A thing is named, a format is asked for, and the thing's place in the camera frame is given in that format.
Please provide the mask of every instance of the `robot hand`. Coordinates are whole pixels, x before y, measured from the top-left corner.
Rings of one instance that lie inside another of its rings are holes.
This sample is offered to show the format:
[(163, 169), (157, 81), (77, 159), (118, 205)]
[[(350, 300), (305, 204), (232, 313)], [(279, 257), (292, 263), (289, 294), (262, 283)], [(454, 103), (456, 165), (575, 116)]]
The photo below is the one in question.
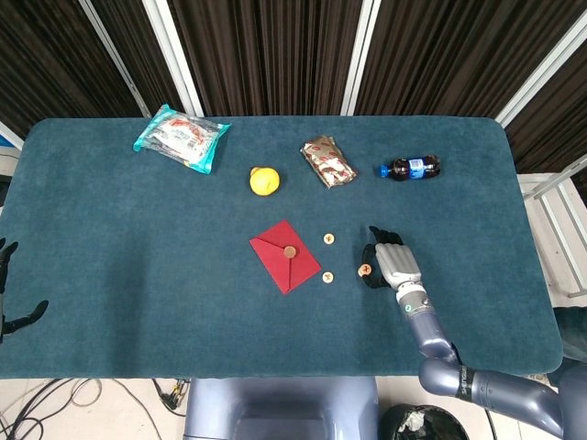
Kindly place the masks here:
[(375, 258), (383, 277), (395, 291), (406, 283), (420, 283), (422, 274), (408, 246), (378, 243), (375, 245)]
[(6, 278), (8, 277), (8, 263), (10, 262), (12, 254), (14, 254), (18, 248), (18, 242), (14, 242), (7, 247), (4, 247), (5, 243), (6, 240), (0, 238), (0, 344), (2, 344), (4, 336), (15, 333), (16, 330), (22, 327), (36, 323), (45, 313), (47, 306), (49, 305), (48, 301), (41, 301), (37, 304), (37, 307), (35, 307), (35, 310), (31, 314), (23, 316), (22, 318), (17, 318), (13, 321), (6, 320), (3, 300)]

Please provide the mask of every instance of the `chocolate bar wrapper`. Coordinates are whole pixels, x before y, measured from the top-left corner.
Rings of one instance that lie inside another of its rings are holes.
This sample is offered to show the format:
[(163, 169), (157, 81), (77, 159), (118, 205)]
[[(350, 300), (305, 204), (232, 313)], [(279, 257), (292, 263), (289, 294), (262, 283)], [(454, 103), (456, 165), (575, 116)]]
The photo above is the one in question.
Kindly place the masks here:
[(344, 185), (357, 177), (333, 137), (316, 137), (307, 141), (300, 151), (327, 188)]

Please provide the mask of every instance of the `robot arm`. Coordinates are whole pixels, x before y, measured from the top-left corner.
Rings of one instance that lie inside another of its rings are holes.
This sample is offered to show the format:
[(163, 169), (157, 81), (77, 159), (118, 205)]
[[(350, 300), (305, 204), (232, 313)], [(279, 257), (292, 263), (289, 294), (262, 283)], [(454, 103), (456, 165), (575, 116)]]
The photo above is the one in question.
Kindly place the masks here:
[(532, 424), (558, 438), (579, 440), (584, 437), (587, 420), (581, 414), (587, 410), (587, 368), (570, 371), (557, 394), (533, 380), (466, 367), (440, 326), (412, 251), (396, 234), (373, 226), (371, 231), (380, 241), (375, 246), (375, 257), (382, 276), (396, 291), (396, 300), (419, 351), (426, 357), (419, 370), (420, 383), (425, 390), (475, 403)]

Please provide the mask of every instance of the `lemon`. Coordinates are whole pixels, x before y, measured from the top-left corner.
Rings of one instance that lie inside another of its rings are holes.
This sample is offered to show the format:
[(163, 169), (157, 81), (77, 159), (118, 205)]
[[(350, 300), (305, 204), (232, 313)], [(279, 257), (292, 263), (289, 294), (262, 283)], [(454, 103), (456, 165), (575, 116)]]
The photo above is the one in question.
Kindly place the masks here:
[(269, 195), (279, 188), (279, 174), (273, 168), (253, 168), (249, 183), (257, 195)]

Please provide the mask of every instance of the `black curtain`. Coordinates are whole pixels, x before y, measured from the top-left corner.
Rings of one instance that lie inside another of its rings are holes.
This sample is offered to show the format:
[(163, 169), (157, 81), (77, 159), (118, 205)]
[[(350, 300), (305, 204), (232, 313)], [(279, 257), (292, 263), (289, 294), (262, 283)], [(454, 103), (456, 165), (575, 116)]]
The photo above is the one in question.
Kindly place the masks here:
[(496, 117), (585, 0), (383, 0), (358, 115)]
[(46, 117), (141, 116), (76, 0), (2, 0), (0, 120), (24, 137)]
[(167, 103), (183, 111), (141, 0), (92, 0), (92, 3), (149, 110), (155, 114)]
[[(587, 44), (507, 126), (518, 172), (559, 172), (587, 154)], [(587, 202), (587, 170), (573, 178)]]
[(205, 113), (338, 115), (359, 0), (172, 0)]

